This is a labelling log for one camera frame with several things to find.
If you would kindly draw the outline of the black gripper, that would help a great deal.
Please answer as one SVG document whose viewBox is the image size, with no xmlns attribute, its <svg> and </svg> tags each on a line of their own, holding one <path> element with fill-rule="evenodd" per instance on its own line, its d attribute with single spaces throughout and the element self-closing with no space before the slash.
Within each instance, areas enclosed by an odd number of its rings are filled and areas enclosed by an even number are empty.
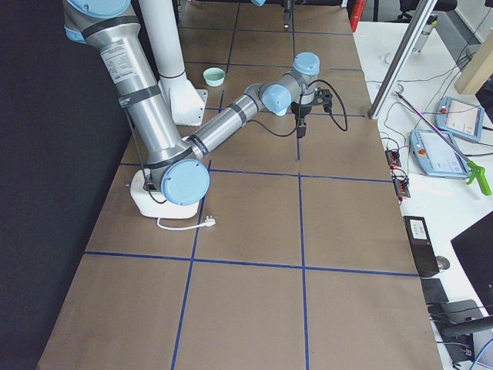
<svg viewBox="0 0 493 370">
<path fill-rule="evenodd" d="M 284 0 L 283 1 L 283 26 L 286 30 L 290 27 L 291 24 L 291 11 L 293 9 L 293 0 Z"/>
<path fill-rule="evenodd" d="M 311 112 L 312 106 L 310 104 L 292 102 L 290 104 L 290 110 L 292 114 L 294 114 L 295 121 L 297 122 L 297 138 L 303 139 L 307 132 L 305 117 Z"/>
</svg>

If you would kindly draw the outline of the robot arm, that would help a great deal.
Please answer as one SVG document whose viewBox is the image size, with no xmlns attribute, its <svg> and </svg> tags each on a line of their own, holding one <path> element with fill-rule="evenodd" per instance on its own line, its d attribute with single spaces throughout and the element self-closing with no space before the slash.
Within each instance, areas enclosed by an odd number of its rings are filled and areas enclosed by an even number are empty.
<svg viewBox="0 0 493 370">
<path fill-rule="evenodd" d="M 314 96 L 319 57 L 298 54 L 275 82 L 253 84 L 219 115 L 203 121 L 205 99 L 188 80 L 169 1 L 66 1 L 69 39 L 99 54 L 148 151 L 148 178 L 166 202 L 201 200 L 210 185 L 203 158 L 262 109 L 282 116 Z"/>
<path fill-rule="evenodd" d="M 267 2 L 267 0 L 251 0 L 250 2 L 257 7 L 261 7 Z M 288 29 L 292 23 L 295 1 L 283 0 L 280 4 L 283 7 L 283 27 Z"/>
</svg>

